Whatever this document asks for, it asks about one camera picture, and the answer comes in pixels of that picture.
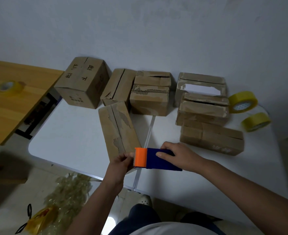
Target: tape roll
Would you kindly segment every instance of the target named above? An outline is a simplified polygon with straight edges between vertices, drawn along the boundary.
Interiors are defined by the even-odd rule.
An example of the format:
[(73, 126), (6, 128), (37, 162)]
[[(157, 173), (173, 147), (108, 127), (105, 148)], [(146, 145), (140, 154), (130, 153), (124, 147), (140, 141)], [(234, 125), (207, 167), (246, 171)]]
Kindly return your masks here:
[(270, 118), (267, 114), (260, 112), (250, 117), (246, 118), (242, 121), (242, 126), (246, 130), (246, 132), (253, 132), (260, 128), (263, 128), (271, 123)]
[(251, 91), (241, 91), (230, 96), (229, 103), (229, 112), (238, 114), (253, 109), (258, 101)]
[(23, 85), (16, 81), (8, 81), (0, 84), (0, 93), (6, 96), (19, 94), (23, 90)]

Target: white table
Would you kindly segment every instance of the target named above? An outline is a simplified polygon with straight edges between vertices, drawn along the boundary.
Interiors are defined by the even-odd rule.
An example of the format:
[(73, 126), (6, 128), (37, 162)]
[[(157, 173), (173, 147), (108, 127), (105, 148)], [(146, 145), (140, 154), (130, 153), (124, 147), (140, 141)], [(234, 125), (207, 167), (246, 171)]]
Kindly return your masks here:
[[(181, 127), (175, 125), (177, 108), (170, 110), (171, 113), (166, 117), (156, 116), (149, 148), (160, 148), (164, 141), (179, 142)], [(258, 106), (254, 111), (264, 110)], [(247, 113), (233, 114), (226, 127), (241, 130), (240, 122), (246, 117)], [(215, 160), (233, 172), (288, 198), (286, 173), (271, 126), (244, 133), (244, 139), (245, 150), (237, 156), (189, 147), (199, 155)], [(252, 225), (229, 198), (202, 176), (192, 172), (141, 169), (134, 190), (221, 219)]]
[[(33, 156), (94, 178), (103, 179), (109, 158), (96, 110), (70, 106), (62, 100), (32, 138)], [(144, 146), (152, 116), (130, 114), (139, 141)], [(136, 171), (126, 175), (124, 186), (133, 189)]]

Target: person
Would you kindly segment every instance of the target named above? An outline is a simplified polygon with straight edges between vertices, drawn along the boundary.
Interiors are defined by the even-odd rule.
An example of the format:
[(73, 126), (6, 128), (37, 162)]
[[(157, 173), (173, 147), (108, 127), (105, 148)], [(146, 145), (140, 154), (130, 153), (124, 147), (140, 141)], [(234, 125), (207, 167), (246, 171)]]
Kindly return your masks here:
[[(201, 157), (183, 143), (164, 142), (161, 148), (170, 149), (175, 156), (159, 152), (158, 157), (202, 175), (230, 198), (263, 233), (288, 234), (288, 199)], [(74, 218), (67, 235), (101, 234), (114, 199), (122, 190), (124, 176), (133, 167), (133, 156), (134, 153), (124, 153), (110, 162), (103, 181)], [(181, 223), (161, 222), (154, 209), (137, 204), (109, 235), (224, 234), (199, 215), (187, 214)]]

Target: forearm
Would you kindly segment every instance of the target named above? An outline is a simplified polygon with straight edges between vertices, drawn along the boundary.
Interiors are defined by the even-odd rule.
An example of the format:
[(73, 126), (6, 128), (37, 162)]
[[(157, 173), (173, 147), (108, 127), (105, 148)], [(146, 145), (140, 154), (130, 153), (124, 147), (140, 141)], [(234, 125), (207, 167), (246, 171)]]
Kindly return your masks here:
[(230, 198), (266, 234), (288, 234), (288, 200), (214, 161), (200, 173)]
[(117, 194), (116, 188), (102, 182), (74, 218), (66, 234), (101, 234)]

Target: long cardboard box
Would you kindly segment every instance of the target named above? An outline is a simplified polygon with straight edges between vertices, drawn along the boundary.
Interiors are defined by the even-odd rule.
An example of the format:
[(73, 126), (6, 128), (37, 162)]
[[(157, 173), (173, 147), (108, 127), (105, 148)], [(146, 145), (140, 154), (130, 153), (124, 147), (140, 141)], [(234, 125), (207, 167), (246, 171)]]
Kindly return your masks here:
[(224, 126), (229, 120), (229, 100), (225, 97), (184, 93), (178, 108), (176, 125), (194, 120)]
[(166, 116), (169, 104), (171, 73), (138, 71), (130, 95), (132, 112)]
[(243, 132), (191, 120), (184, 120), (180, 142), (231, 156), (244, 151)]
[(105, 106), (116, 102), (125, 102), (127, 107), (130, 105), (130, 94), (136, 71), (116, 68), (103, 91), (100, 99)]
[(96, 109), (108, 80), (104, 60), (76, 57), (56, 82), (55, 89), (69, 105)]
[(102, 107), (98, 114), (110, 161), (141, 147), (124, 102)]
[(174, 107), (180, 105), (182, 95), (185, 92), (211, 96), (227, 96), (227, 86), (223, 77), (181, 72), (174, 97)]

